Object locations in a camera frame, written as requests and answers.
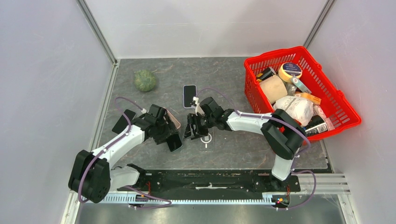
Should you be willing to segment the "pink phone case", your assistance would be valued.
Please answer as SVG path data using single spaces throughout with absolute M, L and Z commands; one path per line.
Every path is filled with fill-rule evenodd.
M 169 110 L 167 110 L 167 114 L 170 117 L 171 121 L 175 124 L 176 129 L 179 130 L 181 127 L 181 123 L 176 119 L 176 117 Z

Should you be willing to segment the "clear magsafe phone case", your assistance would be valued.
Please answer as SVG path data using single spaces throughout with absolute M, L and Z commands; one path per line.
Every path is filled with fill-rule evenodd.
M 214 132 L 213 130 L 209 130 L 207 136 L 203 136 L 199 138 L 199 151 L 200 152 L 213 152 L 214 151 Z

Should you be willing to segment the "red plastic basket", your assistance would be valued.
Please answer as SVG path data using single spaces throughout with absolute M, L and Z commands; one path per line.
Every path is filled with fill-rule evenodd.
M 302 70 L 301 80 L 312 94 L 321 99 L 321 108 L 330 118 L 334 129 L 310 136 L 310 143 L 323 140 L 358 126 L 362 119 L 348 102 L 344 93 L 338 90 L 322 71 L 322 66 L 303 46 L 288 49 L 277 49 L 259 56 L 247 58 L 244 62 L 246 70 L 244 93 L 255 113 L 272 113 L 272 105 L 256 81 L 256 75 L 267 67 L 278 70 L 283 63 L 295 63 Z

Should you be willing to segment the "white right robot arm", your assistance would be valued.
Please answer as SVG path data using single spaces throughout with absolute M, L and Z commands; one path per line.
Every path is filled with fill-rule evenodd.
M 185 139 L 208 136 L 209 129 L 213 127 L 261 134 L 276 154 L 269 179 L 271 188 L 281 191 L 288 186 L 295 155 L 302 144 L 309 141 L 305 130 L 285 110 L 276 109 L 273 113 L 263 114 L 225 110 L 212 97 L 202 101 L 194 97 L 192 104 L 195 112 L 187 116 Z

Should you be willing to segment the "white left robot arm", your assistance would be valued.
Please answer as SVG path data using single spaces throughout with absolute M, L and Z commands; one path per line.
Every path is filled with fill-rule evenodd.
M 176 125 L 164 107 L 152 104 L 141 116 L 126 121 L 127 127 L 110 142 L 76 155 L 68 187 L 77 193 L 80 203 L 99 203 L 109 191 L 123 187 L 131 186 L 137 191 L 144 189 L 147 179 L 136 168 L 111 168 L 128 151 L 146 140 L 152 138 L 157 145 L 166 143 L 172 152 L 183 145 Z

